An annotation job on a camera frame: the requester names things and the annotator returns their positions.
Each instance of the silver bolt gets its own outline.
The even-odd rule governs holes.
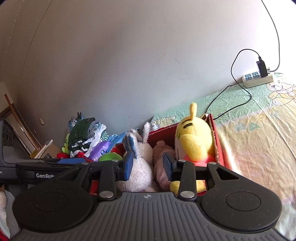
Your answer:
[[[180,196],[183,198],[192,198],[194,197],[194,192],[191,191],[183,191],[180,193]]]
[[[111,198],[114,196],[114,193],[111,191],[102,191],[100,192],[100,197],[102,198]]]

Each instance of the bed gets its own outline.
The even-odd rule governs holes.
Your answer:
[[[274,83],[248,89],[252,100],[215,120],[226,166],[274,191],[283,204],[276,229],[287,239],[296,238],[296,85],[277,74]],[[218,93],[193,100],[202,115]],[[229,87],[209,108],[218,116],[245,102],[249,96],[238,86]],[[189,113],[189,103],[156,114],[151,124],[165,127]]]

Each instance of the power strip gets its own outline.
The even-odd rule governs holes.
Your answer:
[[[270,73],[268,74],[268,76],[261,78],[260,72],[246,74],[242,77],[242,81],[246,88],[267,84],[267,83],[273,82],[274,79],[275,79],[274,73]]]

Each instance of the ribbed gray panel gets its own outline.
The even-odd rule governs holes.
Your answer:
[[[239,234],[215,226],[192,202],[172,193],[123,193],[103,202],[81,225],[60,233],[21,231],[13,241],[280,241],[274,229],[258,234]]]

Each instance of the yellow stuffed animal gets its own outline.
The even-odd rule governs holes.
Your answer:
[[[176,129],[176,159],[191,161],[196,166],[206,166],[208,162],[215,161],[212,131],[203,119],[196,117],[196,103],[190,104],[189,112],[190,116],[183,118]],[[170,190],[177,195],[179,186],[179,181],[172,182]],[[196,180],[196,190],[197,192],[206,190],[204,181]]]

